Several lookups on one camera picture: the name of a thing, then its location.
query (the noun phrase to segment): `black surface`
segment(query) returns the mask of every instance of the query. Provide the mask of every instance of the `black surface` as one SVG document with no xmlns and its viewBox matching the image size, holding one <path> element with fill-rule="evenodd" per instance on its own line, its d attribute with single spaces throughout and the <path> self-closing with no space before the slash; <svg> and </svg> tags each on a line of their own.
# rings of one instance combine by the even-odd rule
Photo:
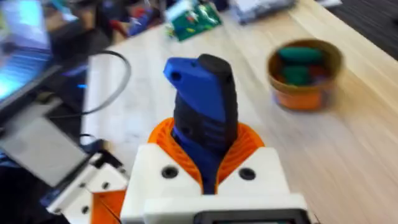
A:
<svg viewBox="0 0 398 224">
<path fill-rule="evenodd" d="M 332 13 L 398 59 L 397 0 L 343 0 Z"/>
<path fill-rule="evenodd" d="M 39 200 L 50 187 L 24 169 L 0 166 L 0 223 L 67 224 L 49 214 Z"/>
<path fill-rule="evenodd" d="M 201 212 L 195 215 L 194 224 L 234 224 L 234 223 L 287 222 L 291 224 L 311 224 L 307 212 L 301 209 L 231 210 Z"/>
</svg>

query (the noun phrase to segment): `clutter on table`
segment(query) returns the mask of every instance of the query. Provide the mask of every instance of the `clutter on table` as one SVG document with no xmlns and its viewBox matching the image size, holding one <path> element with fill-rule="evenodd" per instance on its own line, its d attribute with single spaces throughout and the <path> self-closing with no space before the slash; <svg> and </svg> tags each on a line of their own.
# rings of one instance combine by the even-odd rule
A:
<svg viewBox="0 0 398 224">
<path fill-rule="evenodd" d="M 274 100 L 292 110 L 319 110 L 331 103 L 343 56 L 322 40 L 296 40 L 268 61 Z"/>
<path fill-rule="evenodd" d="M 221 24 L 212 3 L 196 4 L 190 0 L 181 0 L 167 9 L 165 16 L 169 22 L 168 35 L 176 37 L 179 41 Z"/>
<path fill-rule="evenodd" d="M 231 10 L 240 24 L 255 21 L 294 6 L 296 0 L 231 0 Z"/>
</svg>

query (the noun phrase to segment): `orange plastic part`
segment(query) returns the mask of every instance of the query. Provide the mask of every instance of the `orange plastic part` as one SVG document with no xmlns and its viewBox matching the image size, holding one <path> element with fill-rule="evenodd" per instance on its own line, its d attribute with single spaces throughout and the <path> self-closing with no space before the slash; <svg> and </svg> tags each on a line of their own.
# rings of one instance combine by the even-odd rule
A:
<svg viewBox="0 0 398 224">
<path fill-rule="evenodd" d="M 238 168 L 259 147 L 265 146 L 261 138 L 249 126 L 238 124 L 238 138 L 230 147 L 217 172 L 218 186 L 232 171 Z"/>
<path fill-rule="evenodd" d="M 158 124 L 149 136 L 148 143 L 156 143 L 175 162 L 177 162 L 203 189 L 198 167 L 185 151 L 175 142 L 171 135 L 174 127 L 174 118 L 167 118 Z"/>
<path fill-rule="evenodd" d="M 125 190 L 93 194 L 91 224 L 119 224 Z"/>
<path fill-rule="evenodd" d="M 201 186 L 201 175 L 199 169 L 183 149 L 171 136 L 174 127 L 174 119 L 167 118 L 158 124 L 149 136 L 148 143 L 159 145 L 175 162 L 177 162 L 192 178 Z M 238 138 L 230 147 L 217 171 L 215 189 L 232 171 L 242 164 L 256 149 L 263 147 L 261 138 L 247 125 L 238 124 Z"/>
</svg>

